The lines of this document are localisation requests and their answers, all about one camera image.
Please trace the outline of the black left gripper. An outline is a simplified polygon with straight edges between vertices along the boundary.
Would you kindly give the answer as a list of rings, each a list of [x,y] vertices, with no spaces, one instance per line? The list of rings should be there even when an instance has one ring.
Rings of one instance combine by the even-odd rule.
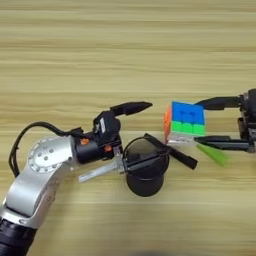
[[[110,108],[116,116],[132,115],[139,113],[152,106],[152,103],[127,102]],[[79,164],[98,160],[110,160],[114,157],[114,149],[122,149],[122,142],[118,133],[73,133],[74,152]],[[125,170],[135,172],[142,169],[150,169],[152,172],[162,172],[169,164],[169,156],[166,153],[148,153],[148,154],[127,154],[123,157]]]

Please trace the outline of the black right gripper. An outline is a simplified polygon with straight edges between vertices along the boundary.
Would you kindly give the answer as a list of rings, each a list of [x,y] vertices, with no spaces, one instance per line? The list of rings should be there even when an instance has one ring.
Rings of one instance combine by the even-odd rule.
[[[238,108],[241,117],[238,119],[240,139],[229,136],[203,136],[194,140],[205,146],[220,150],[246,151],[256,153],[256,88],[239,97],[213,97],[197,102],[205,110],[224,110]]]

